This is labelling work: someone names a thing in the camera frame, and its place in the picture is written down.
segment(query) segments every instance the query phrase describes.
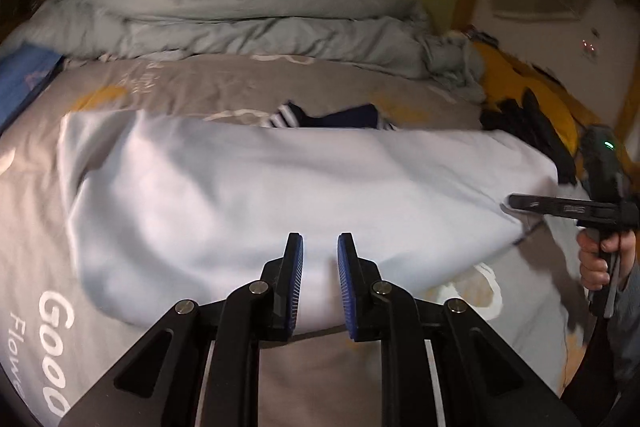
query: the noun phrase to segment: hand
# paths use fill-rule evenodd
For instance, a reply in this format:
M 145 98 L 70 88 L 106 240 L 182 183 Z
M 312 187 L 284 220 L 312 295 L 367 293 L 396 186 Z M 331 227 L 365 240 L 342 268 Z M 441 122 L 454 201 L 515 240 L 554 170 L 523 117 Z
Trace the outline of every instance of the hand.
M 580 282 L 588 290 L 600 290 L 609 284 L 607 263 L 598 257 L 598 244 L 582 230 L 576 238 L 580 245 Z M 626 280 L 636 262 L 636 234 L 634 232 L 615 233 L 602 242 L 605 252 L 620 250 L 620 282 L 618 287 L 624 289 Z

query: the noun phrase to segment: metal pivot screw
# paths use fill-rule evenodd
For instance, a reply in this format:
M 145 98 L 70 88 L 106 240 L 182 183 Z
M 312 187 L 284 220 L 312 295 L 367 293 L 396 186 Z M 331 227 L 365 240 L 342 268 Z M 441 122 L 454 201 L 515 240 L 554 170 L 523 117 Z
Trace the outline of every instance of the metal pivot screw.
M 387 281 L 374 282 L 373 286 L 371 287 L 371 289 L 378 295 L 387 295 L 391 293 L 392 288 L 393 286 L 391 286 L 391 283 Z
M 175 312 L 178 315 L 186 315 L 187 313 L 191 313 L 195 307 L 196 306 L 195 304 L 193 304 L 193 301 L 185 299 L 184 301 L 180 301 L 175 305 Z
M 454 313 L 464 313 L 469 308 L 468 304 L 462 299 L 449 299 L 447 308 Z
M 269 289 L 269 285 L 265 281 L 253 281 L 249 285 L 249 291 L 255 295 L 265 293 Z

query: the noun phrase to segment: blue book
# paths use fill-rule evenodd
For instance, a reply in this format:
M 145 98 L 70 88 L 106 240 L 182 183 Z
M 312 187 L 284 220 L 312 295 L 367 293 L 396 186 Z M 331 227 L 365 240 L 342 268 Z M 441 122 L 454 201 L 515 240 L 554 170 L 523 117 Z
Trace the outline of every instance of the blue book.
M 59 53 L 33 44 L 0 61 L 0 134 L 53 80 L 61 61 Z

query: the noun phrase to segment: yellow cloth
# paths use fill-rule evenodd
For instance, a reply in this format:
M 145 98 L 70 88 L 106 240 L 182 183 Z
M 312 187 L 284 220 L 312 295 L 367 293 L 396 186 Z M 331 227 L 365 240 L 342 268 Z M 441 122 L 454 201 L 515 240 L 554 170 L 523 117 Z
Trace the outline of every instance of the yellow cloth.
M 484 58 L 486 71 L 482 87 L 486 93 L 487 107 L 498 110 L 497 102 L 505 98 L 513 98 L 522 103 L 524 91 L 532 90 L 540 104 L 540 111 L 551 121 L 564 146 L 574 155 L 578 149 L 578 131 L 574 117 L 561 98 L 538 78 L 541 75 L 521 62 L 523 68 L 516 68 L 511 60 L 507 60 L 505 55 L 488 44 L 475 42 L 474 45 Z

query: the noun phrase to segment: striped cloth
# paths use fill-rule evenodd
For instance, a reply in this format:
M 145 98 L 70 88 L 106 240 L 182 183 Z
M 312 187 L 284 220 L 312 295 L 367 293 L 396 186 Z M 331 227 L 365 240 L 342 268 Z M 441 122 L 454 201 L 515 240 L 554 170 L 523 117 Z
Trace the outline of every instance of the striped cloth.
M 261 127 L 344 127 L 396 130 L 397 127 L 380 115 L 372 103 L 350 107 L 325 116 L 312 117 L 289 101 L 260 123 Z

